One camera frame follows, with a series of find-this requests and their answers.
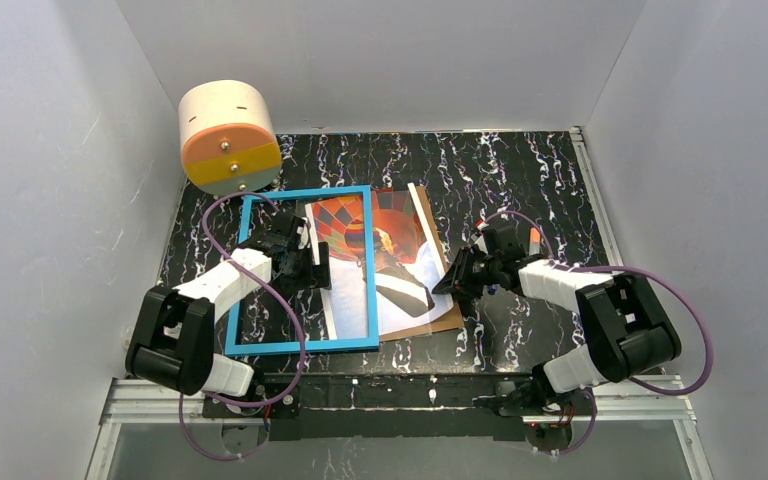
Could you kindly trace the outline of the blue wooden picture frame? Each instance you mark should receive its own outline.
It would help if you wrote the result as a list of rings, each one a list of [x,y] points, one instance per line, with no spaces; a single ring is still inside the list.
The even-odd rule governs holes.
[[[367,336],[348,339],[312,340],[306,341],[306,351],[313,353],[355,350],[376,350],[379,347],[377,293],[375,273],[374,225],[372,212],[372,191],[369,185],[301,189],[289,191],[274,191],[265,194],[254,192],[238,192],[237,197],[243,197],[241,227],[238,235],[240,241],[249,236],[251,225],[251,209],[255,201],[288,201],[311,200],[319,198],[360,196],[363,201],[361,220],[364,226],[364,261],[366,273],[366,307],[367,307]],[[300,352],[298,341],[283,343],[251,343],[237,342],[239,320],[239,303],[231,308],[228,320],[228,331],[224,352],[228,356],[265,356],[278,354],[296,354]]]

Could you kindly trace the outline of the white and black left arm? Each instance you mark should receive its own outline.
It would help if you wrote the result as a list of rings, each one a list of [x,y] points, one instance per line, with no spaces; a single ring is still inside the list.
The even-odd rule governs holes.
[[[146,292],[125,356],[127,372],[184,395],[243,397],[255,371],[215,352],[215,323],[259,288],[284,300],[330,288],[329,254],[328,243],[311,234],[305,219],[270,216],[230,259],[192,281]]]

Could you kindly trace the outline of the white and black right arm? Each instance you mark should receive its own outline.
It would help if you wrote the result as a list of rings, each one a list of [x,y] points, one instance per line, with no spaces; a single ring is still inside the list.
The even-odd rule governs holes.
[[[478,230],[433,291],[472,301],[490,287],[552,303],[579,318],[584,344],[532,370],[526,390],[545,400],[624,381],[675,359],[682,349],[644,276],[562,267],[541,252],[530,252],[512,227]]]

